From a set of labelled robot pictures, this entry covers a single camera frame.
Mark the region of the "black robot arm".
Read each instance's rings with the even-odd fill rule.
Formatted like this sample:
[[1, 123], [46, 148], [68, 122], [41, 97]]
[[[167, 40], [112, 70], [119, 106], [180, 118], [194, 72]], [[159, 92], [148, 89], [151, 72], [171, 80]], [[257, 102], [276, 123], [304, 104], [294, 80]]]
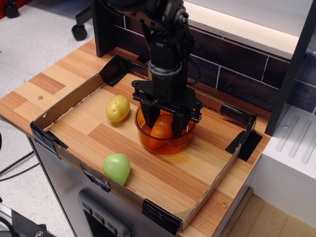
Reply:
[[189, 29], [189, 15], [182, 0], [103, 0], [110, 12], [141, 23], [150, 51], [148, 80], [134, 80], [134, 100], [140, 102], [146, 125], [154, 126], [160, 112], [173, 115], [175, 138], [190, 121], [201, 120], [203, 103], [189, 88], [199, 82], [188, 81], [188, 65], [198, 65], [190, 58], [195, 38]]

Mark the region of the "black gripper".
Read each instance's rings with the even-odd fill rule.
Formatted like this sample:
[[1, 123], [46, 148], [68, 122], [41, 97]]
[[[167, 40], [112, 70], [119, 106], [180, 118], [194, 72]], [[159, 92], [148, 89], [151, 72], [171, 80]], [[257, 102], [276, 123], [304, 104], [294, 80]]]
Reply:
[[188, 61], [180, 62], [175, 68], [160, 68], [149, 63], [150, 80], [134, 80], [133, 98], [140, 102], [145, 123], [153, 128], [160, 111], [173, 114], [174, 138], [181, 136], [189, 121], [201, 120], [203, 103], [196, 98], [188, 83]]

